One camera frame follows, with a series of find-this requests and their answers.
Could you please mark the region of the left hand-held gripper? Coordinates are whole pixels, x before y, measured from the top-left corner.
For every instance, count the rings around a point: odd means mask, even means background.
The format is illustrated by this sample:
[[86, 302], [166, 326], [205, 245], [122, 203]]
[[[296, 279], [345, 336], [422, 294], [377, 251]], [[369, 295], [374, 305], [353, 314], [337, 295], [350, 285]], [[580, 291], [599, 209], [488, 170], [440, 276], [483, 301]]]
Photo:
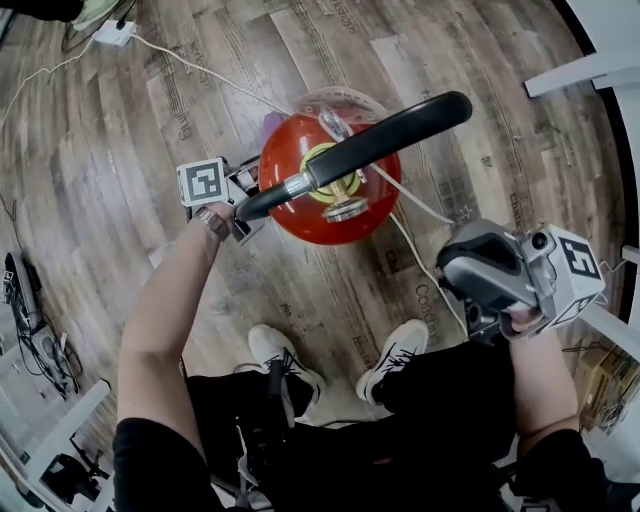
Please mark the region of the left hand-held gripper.
[[238, 208], [259, 192], [259, 156], [239, 166], [231, 166], [224, 157], [197, 161], [176, 168], [181, 204], [190, 221], [198, 208], [223, 202]]

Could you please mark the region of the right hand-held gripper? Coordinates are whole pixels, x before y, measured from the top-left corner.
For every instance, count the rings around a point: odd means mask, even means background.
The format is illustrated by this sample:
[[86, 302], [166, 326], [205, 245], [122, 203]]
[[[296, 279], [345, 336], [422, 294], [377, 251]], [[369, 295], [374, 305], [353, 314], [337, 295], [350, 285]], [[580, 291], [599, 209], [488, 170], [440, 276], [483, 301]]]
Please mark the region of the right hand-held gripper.
[[[465, 307], [469, 338], [490, 344], [497, 335], [525, 340], [575, 320], [605, 283], [588, 241], [551, 224], [526, 235], [477, 219], [442, 247], [436, 265], [444, 284]], [[544, 318], [513, 338], [501, 317], [538, 309]]]

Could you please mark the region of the person's right hand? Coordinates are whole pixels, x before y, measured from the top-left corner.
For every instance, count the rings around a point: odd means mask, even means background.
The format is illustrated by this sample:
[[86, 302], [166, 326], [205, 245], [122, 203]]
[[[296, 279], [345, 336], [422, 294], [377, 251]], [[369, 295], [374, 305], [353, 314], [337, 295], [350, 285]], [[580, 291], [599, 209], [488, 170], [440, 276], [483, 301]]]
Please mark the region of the person's right hand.
[[513, 338], [535, 327], [544, 315], [538, 309], [513, 310], [501, 317], [501, 332], [507, 338]]

